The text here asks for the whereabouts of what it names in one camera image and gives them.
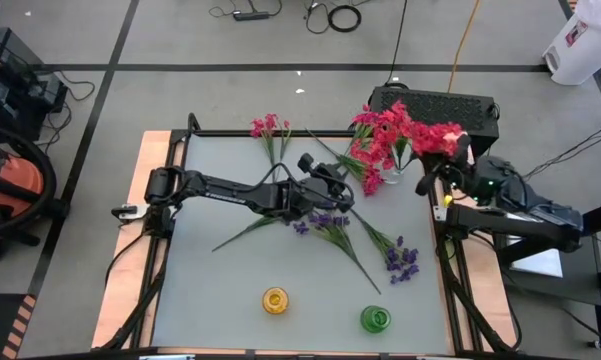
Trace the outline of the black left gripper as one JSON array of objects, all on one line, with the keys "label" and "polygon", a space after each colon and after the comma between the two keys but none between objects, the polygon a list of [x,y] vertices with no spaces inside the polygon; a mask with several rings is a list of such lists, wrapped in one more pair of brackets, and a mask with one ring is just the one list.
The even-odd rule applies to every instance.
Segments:
[{"label": "black left gripper", "polygon": [[307,177],[288,178],[288,186],[282,191],[284,220],[299,220],[314,210],[346,213],[353,207],[353,190],[345,182],[346,174],[339,171],[339,165],[317,163],[309,153],[304,153],[297,165]]}]

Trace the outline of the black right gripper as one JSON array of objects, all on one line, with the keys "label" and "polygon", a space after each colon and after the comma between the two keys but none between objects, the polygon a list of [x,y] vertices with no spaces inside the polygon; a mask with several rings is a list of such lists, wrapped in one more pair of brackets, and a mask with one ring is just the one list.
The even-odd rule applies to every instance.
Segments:
[{"label": "black right gripper", "polygon": [[434,186],[437,178],[458,188],[465,195],[475,191],[474,166],[469,163],[471,138],[467,134],[460,135],[455,142],[457,148],[451,155],[445,153],[425,153],[419,155],[425,169],[425,175],[416,185],[415,192],[425,196]]}]

